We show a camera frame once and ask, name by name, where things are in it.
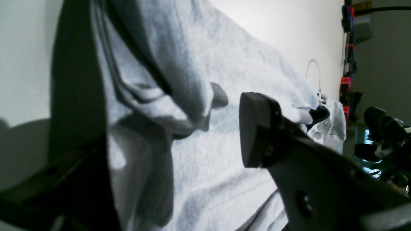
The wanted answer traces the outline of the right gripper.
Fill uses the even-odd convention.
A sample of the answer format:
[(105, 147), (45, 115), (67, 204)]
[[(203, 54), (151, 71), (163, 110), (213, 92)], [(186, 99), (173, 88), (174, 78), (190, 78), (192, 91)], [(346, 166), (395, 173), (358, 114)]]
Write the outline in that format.
[[(324, 105), (305, 109), (312, 118), (312, 122), (306, 124), (306, 132), (330, 117), (330, 111)], [(381, 108), (369, 107), (365, 110), (364, 122), (372, 144), (356, 144), (354, 155), (357, 158), (374, 163), (386, 158), (395, 161), (410, 159), (410, 128), (405, 127), (401, 120)]]

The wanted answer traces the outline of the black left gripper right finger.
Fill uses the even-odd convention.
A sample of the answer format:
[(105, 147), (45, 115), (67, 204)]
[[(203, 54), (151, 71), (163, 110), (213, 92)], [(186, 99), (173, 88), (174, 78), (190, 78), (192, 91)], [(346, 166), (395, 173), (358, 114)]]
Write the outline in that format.
[(410, 198), (309, 138), (261, 93), (240, 97), (242, 161), (265, 168), (288, 231), (409, 231)]

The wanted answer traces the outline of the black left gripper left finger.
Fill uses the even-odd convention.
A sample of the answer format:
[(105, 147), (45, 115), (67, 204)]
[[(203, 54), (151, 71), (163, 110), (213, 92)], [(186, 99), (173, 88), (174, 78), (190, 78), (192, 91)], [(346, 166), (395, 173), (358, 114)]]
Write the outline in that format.
[(1, 191), (1, 221), (29, 231), (120, 231), (110, 187), (96, 0), (64, 0), (50, 71), (48, 164)]

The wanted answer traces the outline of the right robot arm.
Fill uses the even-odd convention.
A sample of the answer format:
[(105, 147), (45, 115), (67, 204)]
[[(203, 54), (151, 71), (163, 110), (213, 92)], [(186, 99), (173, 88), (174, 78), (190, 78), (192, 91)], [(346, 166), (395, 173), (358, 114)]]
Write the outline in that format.
[(364, 112), (367, 140), (354, 146), (354, 157), (367, 173), (410, 195), (410, 126), (379, 107)]

